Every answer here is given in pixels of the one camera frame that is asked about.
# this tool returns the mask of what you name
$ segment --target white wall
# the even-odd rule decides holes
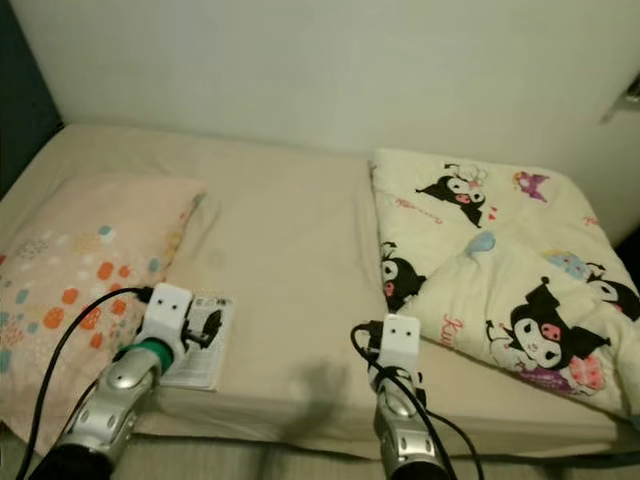
[[[13,0],[68,121],[552,167],[640,223],[638,0]]]

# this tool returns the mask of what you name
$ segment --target cartoon character print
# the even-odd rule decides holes
[[[587,263],[591,274],[587,279],[587,285],[595,289],[602,300],[613,305],[619,312],[624,313],[632,321],[640,318],[640,298],[626,285],[606,280],[607,269],[603,265]]]
[[[527,373],[537,369],[559,371],[574,358],[585,360],[595,349],[611,345],[608,338],[571,327],[560,318],[560,302],[551,294],[549,279],[529,292],[527,303],[511,312],[510,327],[486,323],[491,355],[496,363],[512,372]]]
[[[589,266],[571,252],[553,250],[545,252],[543,256],[577,280],[586,282],[589,278]]]
[[[529,197],[547,203],[547,199],[538,191],[538,187],[549,177],[547,175],[530,174],[527,172],[518,172],[513,176],[513,183],[520,187],[522,193],[526,193]]]
[[[565,377],[574,390],[591,394],[604,388],[602,364],[598,357],[589,355],[584,360],[573,357]]]
[[[480,228],[480,207],[486,201],[481,187],[487,172],[475,165],[460,166],[447,163],[444,167],[450,171],[449,175],[440,177],[436,183],[421,190],[416,189],[416,192],[457,205],[469,221]]]
[[[384,295],[390,312],[397,312],[405,302],[420,292],[427,277],[418,275],[413,266],[404,258],[392,257],[397,248],[393,242],[384,242],[382,256],[382,281]]]

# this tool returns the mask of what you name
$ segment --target mattress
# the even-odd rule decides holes
[[[137,430],[378,456],[375,396],[349,331],[386,311],[365,159],[133,128],[71,125],[0,203],[0,248],[75,173],[161,172],[209,185],[168,281],[232,297],[218,391],[161,388]],[[483,454],[637,450],[625,424],[424,343],[429,406]],[[440,429],[452,455],[463,442]]]

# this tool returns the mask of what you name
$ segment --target blanket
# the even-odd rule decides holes
[[[569,179],[386,150],[373,180],[390,311],[522,380],[640,414],[640,299]]]

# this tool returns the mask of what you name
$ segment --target pillow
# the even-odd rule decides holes
[[[44,372],[69,324],[111,290],[160,281],[204,191],[198,181],[167,176],[74,177],[0,252],[0,420],[16,434],[28,436]],[[141,308],[131,294],[118,296],[71,335],[49,384],[38,451],[55,442],[83,390],[133,339]]]

